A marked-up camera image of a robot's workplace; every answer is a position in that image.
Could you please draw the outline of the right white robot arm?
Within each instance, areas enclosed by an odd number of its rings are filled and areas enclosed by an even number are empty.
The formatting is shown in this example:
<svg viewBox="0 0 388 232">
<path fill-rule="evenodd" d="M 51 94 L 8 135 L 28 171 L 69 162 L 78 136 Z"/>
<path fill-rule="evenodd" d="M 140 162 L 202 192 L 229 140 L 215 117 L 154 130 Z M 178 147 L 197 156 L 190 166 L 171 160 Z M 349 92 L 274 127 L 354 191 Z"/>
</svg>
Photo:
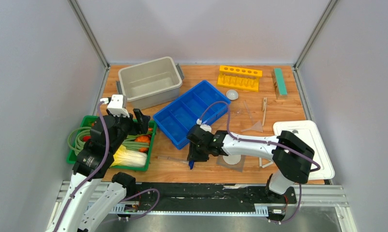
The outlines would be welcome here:
<svg viewBox="0 0 388 232">
<path fill-rule="evenodd" d="M 272 161 L 278 171 L 270 176 L 265 197 L 278 202 L 293 184 L 306 184 L 310 173 L 320 169 L 314 161 L 314 150 L 290 131 L 271 137 L 247 136 L 218 130 L 212 133 L 208 125 L 194 125 L 186 138 L 194 154 L 189 161 L 207 161 L 213 156 L 251 156 Z"/>
</svg>

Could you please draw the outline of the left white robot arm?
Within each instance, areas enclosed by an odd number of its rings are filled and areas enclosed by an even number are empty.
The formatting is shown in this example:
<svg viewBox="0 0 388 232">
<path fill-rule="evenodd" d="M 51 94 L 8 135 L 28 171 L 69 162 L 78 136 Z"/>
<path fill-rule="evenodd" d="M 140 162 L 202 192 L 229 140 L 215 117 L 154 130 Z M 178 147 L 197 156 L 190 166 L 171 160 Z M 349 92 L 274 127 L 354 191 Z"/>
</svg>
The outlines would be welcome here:
<svg viewBox="0 0 388 232">
<path fill-rule="evenodd" d="M 99 115 L 90 129 L 90 139 L 77 155 L 69 188 L 48 232 L 93 232 L 116 204 L 136 196 L 136 179 L 119 172 L 103 196 L 86 208 L 124 140 L 129 134 L 146 133 L 149 122 L 150 116 L 140 109 L 128 115 Z"/>
</svg>

